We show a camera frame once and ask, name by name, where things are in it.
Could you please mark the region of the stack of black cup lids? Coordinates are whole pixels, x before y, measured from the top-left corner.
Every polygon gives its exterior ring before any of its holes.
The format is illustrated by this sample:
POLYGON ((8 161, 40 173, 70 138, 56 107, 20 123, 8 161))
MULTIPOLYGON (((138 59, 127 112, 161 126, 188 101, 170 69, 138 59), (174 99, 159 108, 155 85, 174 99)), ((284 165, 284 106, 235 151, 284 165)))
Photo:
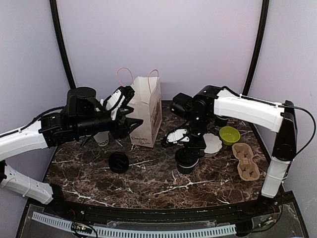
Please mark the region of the stack of black cup lids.
POLYGON ((108 165, 112 172, 123 174, 129 168, 129 159, 127 155, 122 152, 114 152, 108 158, 108 165))

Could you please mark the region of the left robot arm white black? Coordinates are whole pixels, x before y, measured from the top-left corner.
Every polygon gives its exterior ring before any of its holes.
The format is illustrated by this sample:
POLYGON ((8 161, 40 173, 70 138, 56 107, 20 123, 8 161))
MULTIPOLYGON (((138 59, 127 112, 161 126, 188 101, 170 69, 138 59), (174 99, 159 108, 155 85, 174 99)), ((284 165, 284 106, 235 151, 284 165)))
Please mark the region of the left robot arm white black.
POLYGON ((142 119, 128 118, 134 111, 128 104, 135 95, 131 86, 120 86, 105 100, 96 99, 90 87, 70 89, 66 105, 49 109, 29 124, 0 136, 0 186, 48 205, 59 216, 66 216, 70 206, 64 201, 60 186, 34 180, 17 172, 5 160, 37 149, 54 148, 67 142, 88 139, 108 131, 114 139, 127 137, 142 119))

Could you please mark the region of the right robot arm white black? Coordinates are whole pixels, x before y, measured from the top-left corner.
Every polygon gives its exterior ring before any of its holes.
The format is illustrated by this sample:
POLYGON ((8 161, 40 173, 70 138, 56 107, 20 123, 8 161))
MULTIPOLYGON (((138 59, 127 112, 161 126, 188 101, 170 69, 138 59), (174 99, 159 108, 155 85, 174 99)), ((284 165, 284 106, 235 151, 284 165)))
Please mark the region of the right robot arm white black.
POLYGON ((208 121, 216 116, 242 120, 275 134, 261 198, 253 203, 257 215, 265 214, 272 207, 271 198, 277 195, 294 159, 306 148, 306 145, 298 148, 295 111, 308 111, 296 107, 291 101, 281 103, 256 99, 238 94, 227 86, 208 85, 195 96, 183 96, 181 101, 192 135, 202 136, 208 121))

